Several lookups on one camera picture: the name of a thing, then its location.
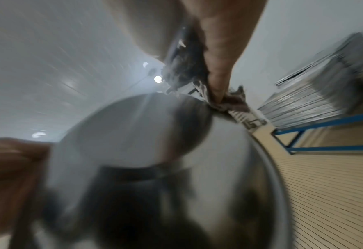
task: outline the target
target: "floor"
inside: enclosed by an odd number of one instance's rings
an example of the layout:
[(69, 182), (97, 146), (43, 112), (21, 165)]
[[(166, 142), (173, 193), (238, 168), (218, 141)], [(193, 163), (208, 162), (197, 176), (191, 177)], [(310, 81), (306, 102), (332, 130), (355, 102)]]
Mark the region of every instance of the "floor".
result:
[[(363, 249), (363, 153), (291, 156), (269, 135), (272, 130), (267, 125), (254, 135), (276, 161), (288, 187), (295, 248)], [(363, 124), (322, 129), (301, 143), (360, 144)]]

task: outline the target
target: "blue metal frame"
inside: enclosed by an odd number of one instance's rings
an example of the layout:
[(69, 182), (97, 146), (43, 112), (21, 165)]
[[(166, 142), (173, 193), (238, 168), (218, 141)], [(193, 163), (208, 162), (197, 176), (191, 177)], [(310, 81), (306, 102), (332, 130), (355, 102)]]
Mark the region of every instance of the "blue metal frame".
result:
[[(340, 118), (336, 120), (331, 120), (327, 122), (317, 123), (313, 125), (298, 127), (289, 130), (277, 130), (272, 131), (271, 135), (273, 138), (290, 154), (294, 155), (293, 151), (363, 151), (363, 145), (355, 145), (355, 146), (329, 146), (329, 147), (294, 147), (297, 141), (302, 137), (306, 130), (316, 129), (327, 126), (338, 126), (345, 125), (355, 122), (363, 121), (363, 114), (349, 116), (345, 118)], [(278, 135), (287, 134), (297, 132), (297, 135), (292, 139), (292, 141), (285, 145), (283, 142), (278, 139)]]

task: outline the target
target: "human hand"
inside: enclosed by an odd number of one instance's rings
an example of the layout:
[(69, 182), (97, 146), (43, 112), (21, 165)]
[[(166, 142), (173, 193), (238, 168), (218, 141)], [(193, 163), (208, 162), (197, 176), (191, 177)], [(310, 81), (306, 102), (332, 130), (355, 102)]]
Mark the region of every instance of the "human hand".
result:
[(17, 218), (35, 188), (49, 143), (0, 138), (0, 234)]
[(247, 46), (267, 0), (105, 0), (135, 43), (163, 60), (185, 12), (206, 46), (208, 84), (217, 102), (229, 89), (231, 71)]

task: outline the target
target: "wall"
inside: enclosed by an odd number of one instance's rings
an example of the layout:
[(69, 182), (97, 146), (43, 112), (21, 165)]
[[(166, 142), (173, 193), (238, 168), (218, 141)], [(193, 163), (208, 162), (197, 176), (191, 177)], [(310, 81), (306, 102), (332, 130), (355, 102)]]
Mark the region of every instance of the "wall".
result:
[(275, 92), (277, 80), (357, 31), (363, 31), (363, 0), (271, 0), (233, 70), (231, 85), (244, 85), (255, 109)]

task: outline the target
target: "light fixture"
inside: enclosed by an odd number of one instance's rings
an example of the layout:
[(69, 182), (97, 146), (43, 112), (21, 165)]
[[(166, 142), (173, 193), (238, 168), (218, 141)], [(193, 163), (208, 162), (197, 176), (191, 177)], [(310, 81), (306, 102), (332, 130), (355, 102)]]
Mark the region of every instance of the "light fixture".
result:
[(154, 81), (157, 82), (158, 84), (162, 82), (162, 77), (157, 75), (154, 77)]
[(42, 136), (46, 136), (46, 133), (44, 132), (35, 132), (32, 134), (33, 138), (38, 138), (38, 137), (42, 137)]

